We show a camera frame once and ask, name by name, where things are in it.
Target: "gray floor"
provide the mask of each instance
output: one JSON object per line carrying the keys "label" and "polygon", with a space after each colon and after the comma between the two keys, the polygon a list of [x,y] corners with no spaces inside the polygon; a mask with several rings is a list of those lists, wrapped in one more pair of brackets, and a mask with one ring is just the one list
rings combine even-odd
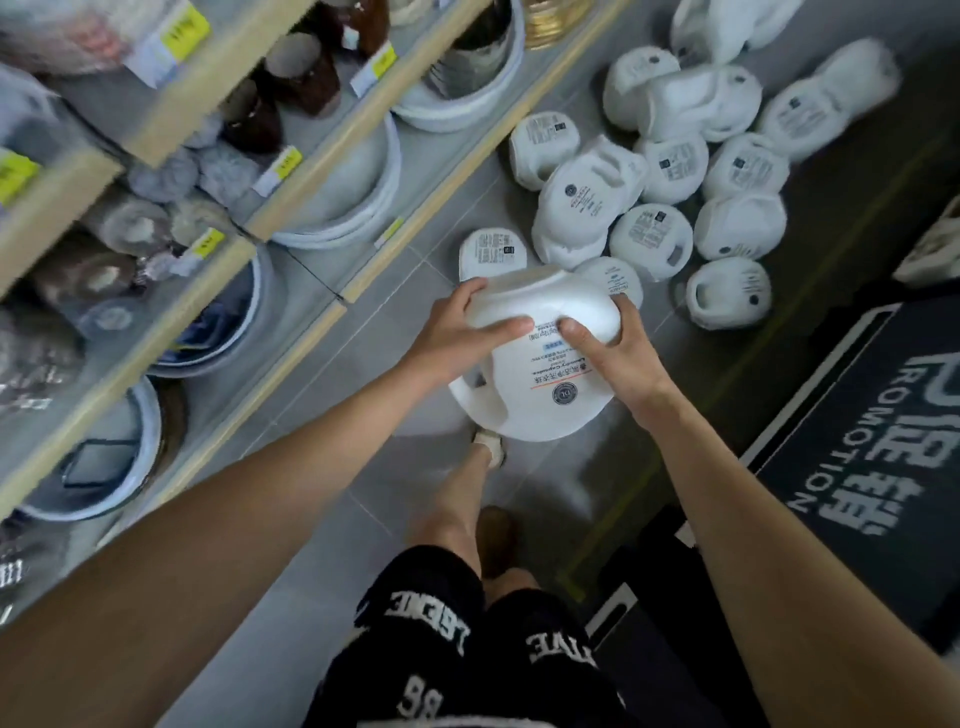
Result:
{"label": "gray floor", "polygon": [[[928,100],[949,98],[944,91],[917,92]],[[603,129],[596,93],[593,84],[566,103],[553,98],[542,106],[565,108],[589,139]],[[909,89],[904,97],[797,171],[786,192],[790,232],[764,260],[778,301],[766,326],[706,333],[672,303],[676,282],[645,289],[641,315],[654,346],[735,449],[749,444],[810,371],[807,337],[828,309],[847,303],[885,270],[955,190],[960,140],[944,138],[941,152],[951,164],[914,164],[946,122],[931,114],[919,123]],[[945,118],[955,118],[955,109],[948,111]],[[906,123],[909,143],[877,155],[885,139],[907,138]],[[891,206],[891,200],[910,204]],[[536,196],[504,174],[500,156],[488,159],[208,471],[320,415],[396,363],[430,305],[453,289],[466,234],[503,226],[527,237],[535,205]],[[357,600],[402,548],[410,520],[459,461],[469,431],[446,391],[418,408],[170,710],[164,728],[299,725]],[[560,441],[508,448],[506,467],[490,478],[487,501],[518,512],[526,527],[526,565],[571,603],[589,595],[612,549],[672,498],[652,443],[616,403]]]}

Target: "man's right hand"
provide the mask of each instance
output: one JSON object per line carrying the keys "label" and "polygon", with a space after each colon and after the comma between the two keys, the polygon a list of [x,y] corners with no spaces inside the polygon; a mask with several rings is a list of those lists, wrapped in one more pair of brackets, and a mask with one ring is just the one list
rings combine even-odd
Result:
{"label": "man's right hand", "polygon": [[649,431],[684,402],[684,395],[660,363],[636,306],[622,293],[614,296],[613,302],[620,309],[619,341],[601,344],[573,319],[560,320],[560,333],[590,360],[617,398],[630,408],[637,423]]}

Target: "shoe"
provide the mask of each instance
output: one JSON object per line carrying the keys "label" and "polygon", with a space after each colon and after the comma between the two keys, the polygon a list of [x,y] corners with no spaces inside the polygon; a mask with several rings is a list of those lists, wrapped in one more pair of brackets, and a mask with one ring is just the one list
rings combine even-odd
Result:
{"label": "shoe", "polygon": [[495,579],[517,565],[520,524],[509,511],[495,505],[481,508],[476,535],[483,578]]}
{"label": "shoe", "polygon": [[490,451],[490,470],[495,471],[507,459],[507,451],[503,448],[503,438],[488,429],[478,429],[473,435],[473,442],[483,445]]}

